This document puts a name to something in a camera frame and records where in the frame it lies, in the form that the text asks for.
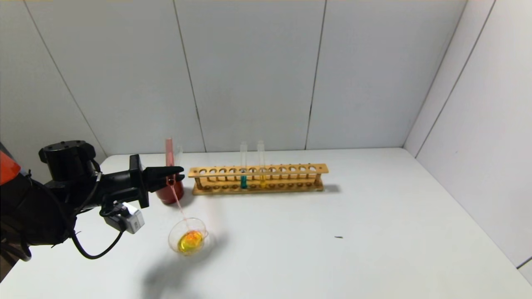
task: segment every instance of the test tube with yellow liquid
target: test tube with yellow liquid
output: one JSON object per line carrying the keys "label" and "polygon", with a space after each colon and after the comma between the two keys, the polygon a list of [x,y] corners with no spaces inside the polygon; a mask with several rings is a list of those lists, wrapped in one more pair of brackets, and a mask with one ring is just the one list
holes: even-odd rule
{"label": "test tube with yellow liquid", "polygon": [[260,140],[257,143],[257,152],[259,153],[260,184],[261,188],[266,188],[266,176],[264,175],[266,172],[266,168],[264,166],[264,141]]}

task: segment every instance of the test tube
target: test tube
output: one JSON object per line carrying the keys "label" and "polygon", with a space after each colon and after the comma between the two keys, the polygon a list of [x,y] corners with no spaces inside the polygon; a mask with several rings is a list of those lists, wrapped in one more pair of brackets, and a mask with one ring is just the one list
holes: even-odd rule
{"label": "test tube", "polygon": [[164,145],[166,147],[167,166],[174,166],[173,141],[172,141],[172,138],[167,138],[164,141]]}
{"label": "test tube", "polygon": [[[240,172],[242,173],[247,171],[246,155],[247,155],[247,143],[243,141],[240,144]],[[242,189],[247,188],[247,176],[240,177],[240,188]]]}
{"label": "test tube", "polygon": [[264,167],[264,142],[262,140],[257,143],[257,151],[259,152],[259,172],[261,179],[261,188],[266,188],[266,176],[264,172],[266,168]]}
{"label": "test tube", "polygon": [[174,166],[181,166],[181,157],[183,156],[183,147],[182,146],[176,146],[176,154],[173,158],[173,165]]}

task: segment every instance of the wall panel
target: wall panel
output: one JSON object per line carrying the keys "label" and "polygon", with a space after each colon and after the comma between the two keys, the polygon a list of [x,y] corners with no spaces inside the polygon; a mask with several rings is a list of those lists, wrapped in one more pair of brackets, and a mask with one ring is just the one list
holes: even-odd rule
{"label": "wall panel", "polygon": [[418,161],[519,265],[532,255],[532,2],[497,1]]}
{"label": "wall panel", "polygon": [[173,3],[28,2],[107,154],[204,151]]}
{"label": "wall panel", "polygon": [[207,151],[305,148],[324,3],[176,0]]}
{"label": "wall panel", "polygon": [[329,1],[308,149],[403,146],[465,1]]}
{"label": "wall panel", "polygon": [[494,2],[495,0],[467,2],[442,66],[404,144],[404,148],[414,157],[419,153],[421,145],[451,94]]}
{"label": "wall panel", "polygon": [[519,272],[528,280],[532,285],[532,262],[528,262],[519,269]]}
{"label": "wall panel", "polygon": [[51,179],[38,156],[48,144],[82,139],[106,158],[22,1],[0,2],[0,138],[41,182]]}

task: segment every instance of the test tube with blue liquid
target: test tube with blue liquid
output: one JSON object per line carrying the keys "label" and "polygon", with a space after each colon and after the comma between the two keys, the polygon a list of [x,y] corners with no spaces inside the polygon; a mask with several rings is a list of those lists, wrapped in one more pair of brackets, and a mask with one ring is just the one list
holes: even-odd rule
{"label": "test tube with blue liquid", "polygon": [[[244,141],[240,144],[240,172],[245,173],[247,171],[247,143]],[[247,189],[247,176],[240,177],[240,188]]]}

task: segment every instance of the glass beaker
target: glass beaker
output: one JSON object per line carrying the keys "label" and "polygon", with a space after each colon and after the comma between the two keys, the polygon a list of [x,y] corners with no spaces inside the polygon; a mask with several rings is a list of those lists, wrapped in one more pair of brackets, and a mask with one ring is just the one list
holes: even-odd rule
{"label": "glass beaker", "polygon": [[199,252],[209,235],[205,224],[198,218],[187,218],[179,221],[168,235],[170,248],[184,256]]}

